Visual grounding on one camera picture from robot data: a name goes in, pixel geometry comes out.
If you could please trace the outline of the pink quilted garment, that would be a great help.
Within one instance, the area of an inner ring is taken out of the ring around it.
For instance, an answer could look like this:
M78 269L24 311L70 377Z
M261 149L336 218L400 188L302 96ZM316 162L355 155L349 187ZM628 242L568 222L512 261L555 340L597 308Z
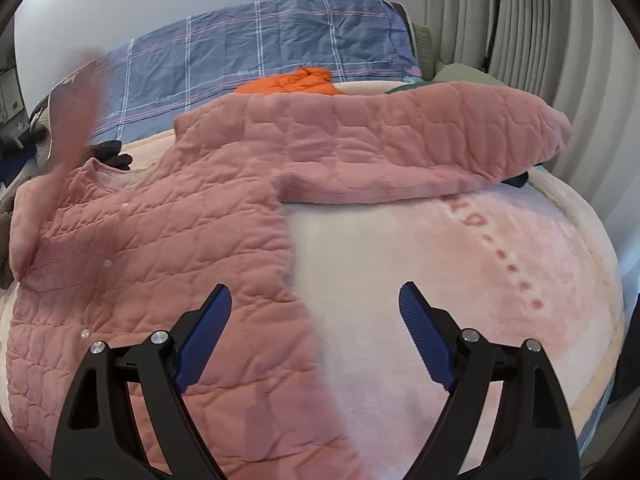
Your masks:
M286 203L382 204L489 188L552 158L570 121L539 96L456 81L372 96L230 93L177 116L148 174L90 160L17 193L6 371L17 439L51 465L90 328L135 344L217 284L233 312L188 399L232 478L362 479L288 284Z

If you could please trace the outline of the cream pink fleece blanket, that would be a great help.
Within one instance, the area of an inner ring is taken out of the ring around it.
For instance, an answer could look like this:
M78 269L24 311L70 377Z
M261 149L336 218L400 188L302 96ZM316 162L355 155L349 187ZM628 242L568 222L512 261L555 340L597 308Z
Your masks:
M141 178L175 140L172 126L137 142L132 169L114 170ZM446 400L400 317L405 282L490 340L538 339L576 429L600 400L624 331L616 255L591 206L540 165L522 188L283 205L288 284L314 326L316 361L363 479L400 478Z

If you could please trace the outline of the dark green folded garment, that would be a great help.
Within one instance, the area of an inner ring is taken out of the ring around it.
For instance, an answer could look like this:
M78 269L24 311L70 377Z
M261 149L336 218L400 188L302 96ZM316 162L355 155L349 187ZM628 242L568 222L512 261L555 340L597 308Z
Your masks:
M502 180L501 183L504 185L512 186L512 188L522 188L529 180L529 173L527 171L519 174L518 176Z

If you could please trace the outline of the black puffer jacket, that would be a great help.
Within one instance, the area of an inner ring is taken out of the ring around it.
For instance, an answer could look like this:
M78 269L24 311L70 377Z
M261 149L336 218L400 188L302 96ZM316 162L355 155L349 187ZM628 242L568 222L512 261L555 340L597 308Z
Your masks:
M96 145L90 145L86 149L86 159L95 158L105 166L119 170L129 170L132 157L122 152L122 142L109 140Z

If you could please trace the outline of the blue plaid quilt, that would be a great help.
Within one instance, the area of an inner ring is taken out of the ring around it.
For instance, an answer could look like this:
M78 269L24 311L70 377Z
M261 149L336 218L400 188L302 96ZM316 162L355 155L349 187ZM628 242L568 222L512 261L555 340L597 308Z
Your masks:
M256 0L130 39L102 58L103 115L91 142L134 142L262 77L321 67L334 82L421 75L406 20L385 0Z

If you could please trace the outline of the light green pillow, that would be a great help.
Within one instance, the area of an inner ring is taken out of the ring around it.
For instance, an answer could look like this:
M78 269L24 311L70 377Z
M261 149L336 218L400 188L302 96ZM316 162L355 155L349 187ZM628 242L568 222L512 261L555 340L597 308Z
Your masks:
M501 80L482 72L478 68L464 65L461 63L452 63L442 66L436 73L433 82L453 82L466 81L473 84L489 84L490 86L504 86Z

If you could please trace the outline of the grey curtain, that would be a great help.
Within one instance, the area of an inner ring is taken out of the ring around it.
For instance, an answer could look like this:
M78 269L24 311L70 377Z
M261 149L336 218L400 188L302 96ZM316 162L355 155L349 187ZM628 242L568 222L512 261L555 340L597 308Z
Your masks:
M612 0L426 0L444 64L485 67L574 125L553 172L615 245L639 236L639 47Z

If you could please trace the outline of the orange puffer jacket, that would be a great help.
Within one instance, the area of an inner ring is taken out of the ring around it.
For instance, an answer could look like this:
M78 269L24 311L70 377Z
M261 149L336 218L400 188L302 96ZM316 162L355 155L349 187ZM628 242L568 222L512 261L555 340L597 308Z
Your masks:
M265 76L234 90L242 94L315 93L324 96L342 94L332 84L331 72L323 67L301 67L293 73Z

